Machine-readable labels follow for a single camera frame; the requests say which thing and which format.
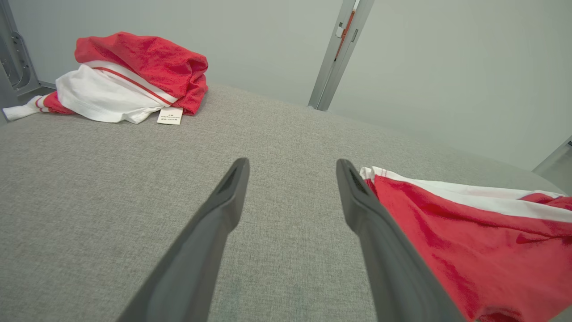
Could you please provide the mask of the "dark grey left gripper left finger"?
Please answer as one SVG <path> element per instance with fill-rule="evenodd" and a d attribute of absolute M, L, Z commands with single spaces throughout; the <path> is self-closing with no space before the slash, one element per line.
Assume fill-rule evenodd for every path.
<path fill-rule="evenodd" d="M 249 160 L 231 165 L 135 294 L 119 322 L 206 322 L 227 237 L 239 224 Z"/>

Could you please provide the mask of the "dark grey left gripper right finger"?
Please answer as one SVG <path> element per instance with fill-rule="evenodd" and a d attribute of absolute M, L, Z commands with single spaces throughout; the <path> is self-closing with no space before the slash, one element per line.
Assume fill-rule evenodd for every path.
<path fill-rule="evenodd" d="M 437 277 L 353 164 L 336 163 L 346 224 L 362 248 L 380 322 L 463 322 Z"/>

